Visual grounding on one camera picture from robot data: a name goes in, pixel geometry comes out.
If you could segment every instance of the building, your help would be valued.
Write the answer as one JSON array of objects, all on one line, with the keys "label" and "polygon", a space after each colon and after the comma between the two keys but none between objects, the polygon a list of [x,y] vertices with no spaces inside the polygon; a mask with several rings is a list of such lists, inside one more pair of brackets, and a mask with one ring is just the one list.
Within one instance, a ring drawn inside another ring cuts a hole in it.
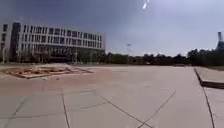
[{"label": "building", "polygon": [[224,41],[222,37],[222,32],[218,32],[218,45],[216,47],[217,50],[224,50]]},{"label": "building", "polygon": [[21,22],[0,27],[0,57],[6,61],[99,61],[106,36],[97,32]]}]

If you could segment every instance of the white building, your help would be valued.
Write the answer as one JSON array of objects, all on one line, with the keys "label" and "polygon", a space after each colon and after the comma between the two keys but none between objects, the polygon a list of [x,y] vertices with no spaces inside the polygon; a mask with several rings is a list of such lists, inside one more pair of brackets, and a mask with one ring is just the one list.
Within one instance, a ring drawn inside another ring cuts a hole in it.
[{"label": "white building", "polygon": [[0,55],[5,52],[5,60],[9,61],[20,60],[24,53],[47,53],[50,58],[68,59],[74,53],[102,53],[106,48],[105,34],[97,32],[21,22],[5,23],[0,30]]}]

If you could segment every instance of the pavement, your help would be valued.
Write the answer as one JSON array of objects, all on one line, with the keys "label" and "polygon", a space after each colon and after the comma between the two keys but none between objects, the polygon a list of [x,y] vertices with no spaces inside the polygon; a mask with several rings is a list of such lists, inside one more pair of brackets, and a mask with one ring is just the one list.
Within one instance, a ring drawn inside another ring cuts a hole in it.
[{"label": "pavement", "polygon": [[192,67],[85,68],[94,73],[0,73],[0,128],[213,128]]},{"label": "pavement", "polygon": [[215,128],[224,127],[224,72],[197,67],[195,71],[201,81],[209,103]]}]

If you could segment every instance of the blue sky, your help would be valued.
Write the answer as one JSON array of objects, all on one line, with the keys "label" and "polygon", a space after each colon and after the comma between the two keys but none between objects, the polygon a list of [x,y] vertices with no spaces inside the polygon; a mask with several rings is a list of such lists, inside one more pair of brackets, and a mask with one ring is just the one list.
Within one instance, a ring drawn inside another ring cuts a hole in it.
[{"label": "blue sky", "polygon": [[107,35],[107,50],[185,54],[212,49],[224,30],[223,0],[0,0],[0,22],[29,20]]}]

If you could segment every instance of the paved plaza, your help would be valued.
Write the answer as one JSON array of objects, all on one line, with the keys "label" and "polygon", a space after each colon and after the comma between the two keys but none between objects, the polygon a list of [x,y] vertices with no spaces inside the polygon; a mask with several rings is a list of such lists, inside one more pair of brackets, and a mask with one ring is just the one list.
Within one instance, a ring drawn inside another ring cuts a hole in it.
[{"label": "paved plaza", "polygon": [[[93,73],[34,79],[0,73],[0,128],[213,128],[193,67],[81,68]],[[222,101],[219,90],[217,96],[205,90]]]}]

